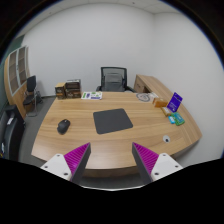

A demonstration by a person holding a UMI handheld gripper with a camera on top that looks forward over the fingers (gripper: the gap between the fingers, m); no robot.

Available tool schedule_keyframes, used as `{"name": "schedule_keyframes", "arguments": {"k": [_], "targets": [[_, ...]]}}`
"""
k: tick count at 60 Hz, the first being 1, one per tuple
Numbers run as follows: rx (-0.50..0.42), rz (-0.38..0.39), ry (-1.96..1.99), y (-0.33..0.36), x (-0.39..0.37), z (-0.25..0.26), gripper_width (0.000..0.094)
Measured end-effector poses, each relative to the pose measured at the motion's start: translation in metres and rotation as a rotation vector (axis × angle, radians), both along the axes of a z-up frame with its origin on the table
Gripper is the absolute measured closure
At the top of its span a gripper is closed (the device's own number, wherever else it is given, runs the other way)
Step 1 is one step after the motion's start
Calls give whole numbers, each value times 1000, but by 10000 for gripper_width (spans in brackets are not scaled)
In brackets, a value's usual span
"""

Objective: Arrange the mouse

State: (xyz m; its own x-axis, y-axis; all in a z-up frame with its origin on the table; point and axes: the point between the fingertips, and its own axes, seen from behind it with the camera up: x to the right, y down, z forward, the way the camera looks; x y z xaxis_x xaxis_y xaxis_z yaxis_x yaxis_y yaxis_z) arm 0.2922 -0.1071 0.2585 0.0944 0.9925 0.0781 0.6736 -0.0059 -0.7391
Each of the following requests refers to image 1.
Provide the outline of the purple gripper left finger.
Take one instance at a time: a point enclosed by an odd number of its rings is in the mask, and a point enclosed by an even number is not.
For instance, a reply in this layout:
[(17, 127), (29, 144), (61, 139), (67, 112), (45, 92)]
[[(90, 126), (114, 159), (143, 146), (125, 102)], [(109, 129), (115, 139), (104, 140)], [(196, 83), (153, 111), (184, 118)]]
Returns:
[(41, 168), (65, 180), (79, 184), (91, 154), (91, 144), (86, 143), (67, 154), (55, 154)]

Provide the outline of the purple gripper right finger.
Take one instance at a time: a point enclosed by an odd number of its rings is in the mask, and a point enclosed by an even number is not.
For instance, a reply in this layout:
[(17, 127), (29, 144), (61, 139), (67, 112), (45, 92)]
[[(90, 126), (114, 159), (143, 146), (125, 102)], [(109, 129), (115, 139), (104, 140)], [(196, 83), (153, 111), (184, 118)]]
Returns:
[(167, 153), (157, 154), (135, 142), (132, 143), (132, 154), (144, 185), (182, 169)]

